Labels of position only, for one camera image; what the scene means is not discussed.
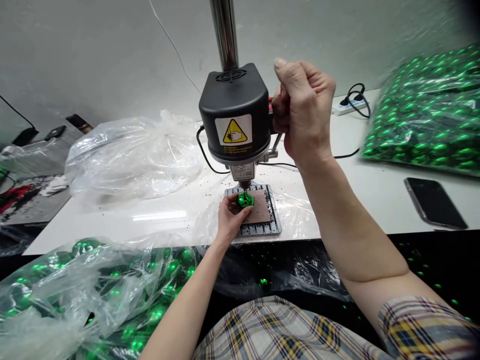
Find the white table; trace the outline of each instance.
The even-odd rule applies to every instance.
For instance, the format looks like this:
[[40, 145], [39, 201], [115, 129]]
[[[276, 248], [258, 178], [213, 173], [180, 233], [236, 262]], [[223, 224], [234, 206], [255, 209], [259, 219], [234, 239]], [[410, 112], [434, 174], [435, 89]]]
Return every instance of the white table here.
[[[378, 93], [378, 90], [373, 90], [365, 95], [373, 104]], [[341, 100], [342, 97], [336, 97], [334, 102]], [[367, 119], [355, 112], [340, 117], [332, 115], [333, 154], [350, 154], [357, 149], [367, 132], [367, 123]], [[271, 162], [293, 163], [285, 153], [283, 142], [280, 142], [278, 150], [278, 159], [272, 159]], [[215, 169], [223, 171], [224, 167], [210, 156], [209, 160]], [[480, 229], [480, 186], [477, 179], [419, 167], [367, 162], [361, 160], [358, 154], [339, 159], [338, 162], [355, 194], [387, 234], [429, 232], [434, 229], [417, 214], [405, 189], [404, 179], [407, 177], [439, 181], [470, 229]], [[260, 165], [255, 182], [270, 184], [275, 193], [308, 199], [300, 174], [293, 168]], [[166, 197], [115, 204], [85, 203], [80, 198], [71, 198], [24, 255], [44, 254], [86, 237], [104, 236], [114, 242], [122, 242], [159, 231], [183, 235], [187, 243], [177, 243], [177, 246], [194, 245], [191, 235], [199, 212], [205, 209], [206, 204], [219, 201], [224, 190], [235, 185], [230, 175], [215, 174], [205, 164], [197, 181]], [[294, 231], [291, 226], [283, 226], [281, 235], [272, 238], [272, 241], [291, 240]], [[317, 223], [312, 218], [304, 224], [301, 238], [320, 237]]]

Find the smartphone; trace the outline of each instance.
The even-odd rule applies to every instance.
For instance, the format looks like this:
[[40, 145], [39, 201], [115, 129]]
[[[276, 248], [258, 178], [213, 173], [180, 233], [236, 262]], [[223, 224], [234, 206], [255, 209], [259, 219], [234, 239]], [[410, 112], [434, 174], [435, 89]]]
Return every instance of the smartphone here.
[[407, 177], [404, 182], [423, 221], [451, 229], [468, 229], [454, 203], [437, 181]]

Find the checkered fabric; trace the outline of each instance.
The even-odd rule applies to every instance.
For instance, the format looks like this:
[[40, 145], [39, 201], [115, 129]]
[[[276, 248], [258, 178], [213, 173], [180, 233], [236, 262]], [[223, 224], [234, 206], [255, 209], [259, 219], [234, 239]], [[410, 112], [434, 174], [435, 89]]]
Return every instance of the checkered fabric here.
[[386, 351], [325, 317], [270, 296], [225, 315], [194, 359], [478, 359], [480, 330], [458, 312], [423, 297], [386, 303], [379, 313]]

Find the person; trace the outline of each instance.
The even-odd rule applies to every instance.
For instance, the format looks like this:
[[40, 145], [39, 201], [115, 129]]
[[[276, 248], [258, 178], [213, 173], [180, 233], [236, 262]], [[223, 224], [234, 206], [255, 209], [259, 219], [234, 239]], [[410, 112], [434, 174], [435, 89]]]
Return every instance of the person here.
[[477, 358], [479, 329], [409, 270], [332, 156], [335, 81], [305, 61], [276, 59], [274, 69], [280, 81], [272, 103], [275, 130], [285, 133], [285, 150], [298, 167], [338, 275], [385, 350], [277, 296], [230, 311], [196, 348], [222, 259], [251, 211], [233, 215], [232, 195], [218, 208], [215, 240], [140, 360]]

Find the drill base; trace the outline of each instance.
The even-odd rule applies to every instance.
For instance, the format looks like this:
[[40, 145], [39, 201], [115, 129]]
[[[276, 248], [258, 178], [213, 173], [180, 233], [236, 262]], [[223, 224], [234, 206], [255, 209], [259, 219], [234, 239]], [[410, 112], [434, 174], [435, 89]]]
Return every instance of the drill base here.
[[[270, 185], [260, 185], [252, 181], [251, 186], [248, 188], [248, 192], [254, 190], [264, 190], [266, 204], [268, 212], [270, 214], [270, 221], [259, 222], [254, 224], [242, 224], [236, 238], [256, 237], [265, 235], [279, 235], [282, 232], [282, 226], [280, 224], [280, 217], [275, 205], [274, 195]], [[240, 186], [226, 189], [225, 195], [232, 195], [235, 193], [243, 193], [244, 189]]]

